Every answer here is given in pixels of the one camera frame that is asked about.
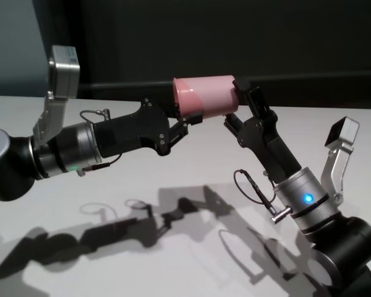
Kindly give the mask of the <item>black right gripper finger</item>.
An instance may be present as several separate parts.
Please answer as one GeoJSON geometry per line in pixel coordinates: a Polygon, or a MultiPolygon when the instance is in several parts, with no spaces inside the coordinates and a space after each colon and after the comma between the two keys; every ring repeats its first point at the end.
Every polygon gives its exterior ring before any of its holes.
{"type": "Polygon", "coordinates": [[[247,105],[253,116],[264,123],[275,124],[277,114],[268,105],[259,85],[246,78],[235,78],[232,82],[240,105],[247,105]]]}
{"type": "Polygon", "coordinates": [[[225,116],[224,126],[235,138],[244,136],[244,123],[234,113],[225,116]]]}

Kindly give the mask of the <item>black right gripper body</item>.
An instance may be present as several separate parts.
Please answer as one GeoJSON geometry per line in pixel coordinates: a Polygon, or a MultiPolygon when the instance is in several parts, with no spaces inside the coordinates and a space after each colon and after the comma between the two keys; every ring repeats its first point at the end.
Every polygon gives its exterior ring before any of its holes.
{"type": "Polygon", "coordinates": [[[278,134],[277,116],[250,118],[243,123],[238,140],[258,158],[268,176],[279,184],[301,170],[301,165],[278,134]]]}

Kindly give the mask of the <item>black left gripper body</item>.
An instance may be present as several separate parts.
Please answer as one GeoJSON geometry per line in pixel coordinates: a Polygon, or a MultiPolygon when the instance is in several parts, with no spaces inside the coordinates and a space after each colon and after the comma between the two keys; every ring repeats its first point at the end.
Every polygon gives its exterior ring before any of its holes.
{"type": "Polygon", "coordinates": [[[134,113],[93,125],[100,155],[108,158],[140,148],[150,148],[159,156],[171,152],[169,120],[155,103],[143,103],[134,113]]]}

